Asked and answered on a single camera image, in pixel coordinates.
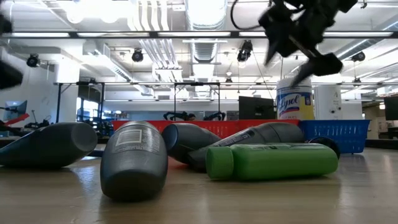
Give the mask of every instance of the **blue basket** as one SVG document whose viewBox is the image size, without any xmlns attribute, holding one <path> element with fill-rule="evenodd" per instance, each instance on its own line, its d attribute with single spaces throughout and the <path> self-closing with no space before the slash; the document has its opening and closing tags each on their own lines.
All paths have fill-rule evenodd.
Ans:
<svg viewBox="0 0 398 224">
<path fill-rule="evenodd" d="M 365 148 L 370 120 L 312 120 L 301 121 L 306 140 L 328 137 L 334 140 L 341 153 L 361 153 Z"/>
</svg>

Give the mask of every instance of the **bottle cap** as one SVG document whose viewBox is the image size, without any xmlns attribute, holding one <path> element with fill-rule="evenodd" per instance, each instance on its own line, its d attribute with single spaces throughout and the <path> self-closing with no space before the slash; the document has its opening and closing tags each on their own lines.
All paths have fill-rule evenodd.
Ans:
<svg viewBox="0 0 398 224">
<path fill-rule="evenodd" d="M 234 172 L 234 157 L 229 147 L 210 147 L 206 153 L 206 171 L 211 179 L 227 180 Z"/>
</svg>

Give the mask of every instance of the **dark gray bottle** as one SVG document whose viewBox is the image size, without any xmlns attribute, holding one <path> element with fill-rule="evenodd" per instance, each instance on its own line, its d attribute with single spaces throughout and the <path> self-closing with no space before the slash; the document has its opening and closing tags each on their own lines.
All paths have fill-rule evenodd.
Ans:
<svg viewBox="0 0 398 224">
<path fill-rule="evenodd" d="M 109 139 L 101 161 L 101 188 L 111 199 L 140 201 L 163 188 L 167 152 L 159 131 L 145 121 L 121 126 Z"/>
<path fill-rule="evenodd" d="M 68 166 L 97 145 L 94 129 L 85 123 L 57 123 L 40 128 L 0 149 L 0 165 L 37 169 Z"/>
<path fill-rule="evenodd" d="M 174 123 L 162 131 L 167 154 L 175 160 L 188 164 L 187 153 L 221 140 L 211 131 L 194 124 Z"/>
<path fill-rule="evenodd" d="M 247 128 L 207 147 L 188 153 L 190 167 L 198 172 L 206 172 L 206 153 L 209 147 L 232 146 L 234 144 L 264 144 L 278 142 L 304 142 L 301 129 L 294 124 L 271 122 Z"/>
</svg>

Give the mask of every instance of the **wooden table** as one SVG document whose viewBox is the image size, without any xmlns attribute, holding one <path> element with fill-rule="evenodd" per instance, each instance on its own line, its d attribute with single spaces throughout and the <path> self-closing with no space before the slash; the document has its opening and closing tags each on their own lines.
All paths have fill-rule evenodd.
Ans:
<svg viewBox="0 0 398 224">
<path fill-rule="evenodd" d="M 397 223 L 398 151 L 343 155 L 319 179 L 212 182 L 171 161 L 154 200 L 114 203 L 100 187 L 100 159 L 58 172 L 0 168 L 1 224 Z"/>
</svg>

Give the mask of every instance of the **black monitor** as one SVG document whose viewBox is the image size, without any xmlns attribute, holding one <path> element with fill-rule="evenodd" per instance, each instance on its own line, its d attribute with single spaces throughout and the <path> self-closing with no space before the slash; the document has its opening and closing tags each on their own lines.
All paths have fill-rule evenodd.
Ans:
<svg viewBox="0 0 398 224">
<path fill-rule="evenodd" d="M 5 108 L 10 108 L 12 111 L 5 111 L 3 119 L 9 121 L 16 119 L 19 116 L 26 114 L 27 100 L 25 101 L 6 101 Z"/>
<path fill-rule="evenodd" d="M 240 96 L 239 119 L 276 119 L 274 100 Z"/>
<path fill-rule="evenodd" d="M 398 120 L 398 96 L 385 97 L 384 104 L 386 106 L 385 114 L 387 121 Z"/>
</svg>

